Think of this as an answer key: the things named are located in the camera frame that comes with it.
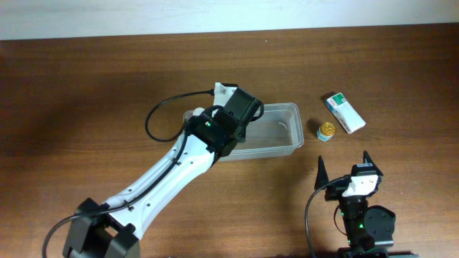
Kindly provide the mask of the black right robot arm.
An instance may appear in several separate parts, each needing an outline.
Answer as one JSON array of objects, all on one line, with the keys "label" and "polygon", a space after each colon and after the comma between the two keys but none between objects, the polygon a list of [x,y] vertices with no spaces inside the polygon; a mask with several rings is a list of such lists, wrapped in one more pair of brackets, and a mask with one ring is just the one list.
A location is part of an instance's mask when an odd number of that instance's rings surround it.
[{"label": "black right robot arm", "polygon": [[348,247],[340,248],[337,257],[416,257],[411,252],[389,252],[394,246],[396,215],[383,206],[370,206],[368,198],[377,191],[384,174],[373,162],[367,151],[363,161],[351,168],[351,173],[340,178],[329,179],[322,157],[318,158],[318,173],[313,197],[325,192],[326,201],[337,201],[335,212],[340,212],[344,223],[342,233]]}]

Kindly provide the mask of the gold lid balm jar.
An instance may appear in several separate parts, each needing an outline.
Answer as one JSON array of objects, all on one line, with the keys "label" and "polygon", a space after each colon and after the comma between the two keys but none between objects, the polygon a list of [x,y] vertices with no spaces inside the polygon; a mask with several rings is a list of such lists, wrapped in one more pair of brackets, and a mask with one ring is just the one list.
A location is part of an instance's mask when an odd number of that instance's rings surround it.
[{"label": "gold lid balm jar", "polygon": [[326,122],[322,124],[319,129],[317,130],[317,138],[326,142],[335,135],[336,127],[333,123]]}]

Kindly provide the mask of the white Panadol medicine box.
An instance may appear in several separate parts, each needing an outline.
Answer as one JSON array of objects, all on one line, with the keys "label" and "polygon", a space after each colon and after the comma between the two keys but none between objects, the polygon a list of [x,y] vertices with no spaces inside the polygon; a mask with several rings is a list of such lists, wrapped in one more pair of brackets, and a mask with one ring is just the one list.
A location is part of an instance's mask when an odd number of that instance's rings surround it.
[{"label": "white Panadol medicine box", "polygon": [[348,134],[352,134],[366,125],[363,118],[341,92],[327,98],[325,105]]}]

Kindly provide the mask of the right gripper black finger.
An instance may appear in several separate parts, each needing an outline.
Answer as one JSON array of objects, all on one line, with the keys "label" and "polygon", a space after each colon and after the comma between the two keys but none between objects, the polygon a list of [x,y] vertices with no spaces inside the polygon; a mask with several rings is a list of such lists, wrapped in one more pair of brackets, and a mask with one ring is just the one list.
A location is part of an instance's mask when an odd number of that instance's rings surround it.
[{"label": "right gripper black finger", "polygon": [[363,152],[363,163],[366,166],[366,168],[371,168],[374,171],[380,171],[375,162],[372,160],[367,150]]},{"label": "right gripper black finger", "polygon": [[329,182],[328,174],[322,156],[318,157],[318,171],[316,174],[316,181],[314,185],[315,190],[319,190]]}]

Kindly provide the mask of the orange tube white cap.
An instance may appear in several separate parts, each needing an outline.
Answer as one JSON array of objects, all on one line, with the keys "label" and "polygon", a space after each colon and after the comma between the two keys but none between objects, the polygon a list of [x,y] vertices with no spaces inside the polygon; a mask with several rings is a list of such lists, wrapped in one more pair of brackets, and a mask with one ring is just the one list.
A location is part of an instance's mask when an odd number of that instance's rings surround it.
[{"label": "orange tube white cap", "polygon": [[198,108],[196,108],[196,109],[193,110],[192,115],[201,115],[204,111],[205,111],[204,108],[198,107]]}]

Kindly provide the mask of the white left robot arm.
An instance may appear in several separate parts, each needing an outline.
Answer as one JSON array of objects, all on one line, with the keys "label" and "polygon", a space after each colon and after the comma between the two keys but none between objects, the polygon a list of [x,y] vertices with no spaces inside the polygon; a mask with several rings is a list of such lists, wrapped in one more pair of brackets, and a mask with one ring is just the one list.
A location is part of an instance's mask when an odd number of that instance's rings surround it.
[{"label": "white left robot arm", "polygon": [[82,202],[72,217],[63,257],[139,257],[140,240],[158,213],[188,183],[245,142],[264,105],[236,85],[210,91],[212,106],[184,121],[173,147],[136,182],[99,205]]}]

